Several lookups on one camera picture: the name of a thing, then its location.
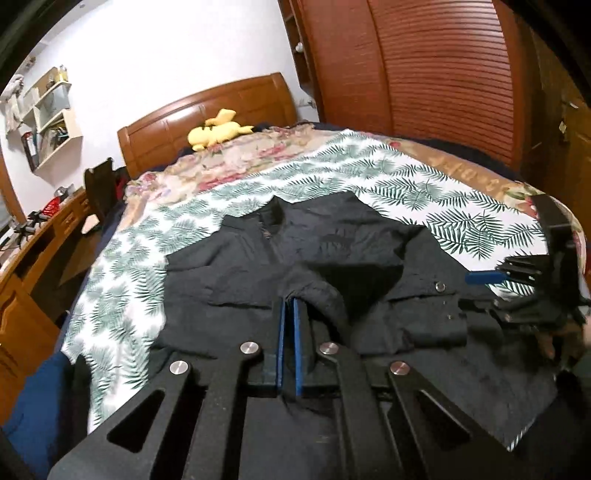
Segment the leaf-patterned sheet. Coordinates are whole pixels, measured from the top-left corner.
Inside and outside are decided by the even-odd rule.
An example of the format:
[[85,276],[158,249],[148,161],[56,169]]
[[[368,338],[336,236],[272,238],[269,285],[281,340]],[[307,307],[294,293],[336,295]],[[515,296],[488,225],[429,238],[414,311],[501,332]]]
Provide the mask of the leaf-patterned sheet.
[[[468,270],[508,255],[547,252],[538,222],[435,168],[358,132],[343,131],[315,152],[174,206],[160,206],[116,233],[93,265],[62,351],[82,353],[92,375],[89,431],[147,380],[148,349],[164,325],[165,256],[242,216],[273,195],[300,202],[351,190],[382,215],[426,225]],[[525,294],[515,284],[495,287]]]

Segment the pikachu plush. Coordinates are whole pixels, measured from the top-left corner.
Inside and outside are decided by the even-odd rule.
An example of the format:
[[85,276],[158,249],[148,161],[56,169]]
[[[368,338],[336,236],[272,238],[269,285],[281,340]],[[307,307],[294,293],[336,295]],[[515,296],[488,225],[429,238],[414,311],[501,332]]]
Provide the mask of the pikachu plush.
[[251,134],[252,125],[241,127],[232,121],[235,115],[234,110],[222,108],[215,118],[205,120],[205,127],[193,128],[187,137],[193,150],[203,150],[205,147],[231,140],[238,135]]

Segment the black chair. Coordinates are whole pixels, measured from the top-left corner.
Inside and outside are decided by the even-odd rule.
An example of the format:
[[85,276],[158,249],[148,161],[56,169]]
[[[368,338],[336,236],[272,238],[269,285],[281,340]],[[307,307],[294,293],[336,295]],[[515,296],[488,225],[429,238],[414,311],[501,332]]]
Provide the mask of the black chair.
[[87,168],[84,172],[84,185],[90,207],[99,219],[99,223],[104,225],[108,213],[117,203],[113,159],[109,157],[100,165]]

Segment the wooden bed frame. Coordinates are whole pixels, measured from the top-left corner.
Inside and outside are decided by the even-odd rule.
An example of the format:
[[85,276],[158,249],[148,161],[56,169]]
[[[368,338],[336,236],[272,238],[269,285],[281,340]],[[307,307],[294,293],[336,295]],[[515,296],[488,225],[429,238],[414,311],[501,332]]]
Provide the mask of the wooden bed frame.
[[236,122],[256,125],[268,122],[286,127],[297,121],[296,108],[281,73],[273,73],[194,93],[169,103],[117,132],[129,175],[171,163],[187,134],[217,115],[220,108],[237,112]]

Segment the bed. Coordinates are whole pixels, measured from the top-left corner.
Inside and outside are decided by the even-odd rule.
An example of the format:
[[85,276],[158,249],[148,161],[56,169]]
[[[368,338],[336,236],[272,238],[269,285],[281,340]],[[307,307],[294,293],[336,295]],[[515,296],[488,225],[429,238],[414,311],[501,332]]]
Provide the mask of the bed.
[[[242,124],[276,127],[178,158],[188,130],[220,108],[235,109]],[[285,128],[296,122],[295,112],[274,73],[191,95],[118,132],[135,180],[61,347],[72,361],[84,355],[93,371],[89,431],[147,381],[148,350],[165,322],[165,256],[210,235],[225,215],[245,215],[273,195],[298,202],[353,191],[384,216],[426,225],[468,270],[547,252],[529,200],[539,192],[531,186],[413,141],[310,124]],[[570,218],[580,247],[583,232]],[[505,283],[495,292],[511,297],[529,289]],[[520,375],[527,380],[527,372]],[[537,405],[533,416],[546,406]],[[526,426],[496,437],[510,447]]]

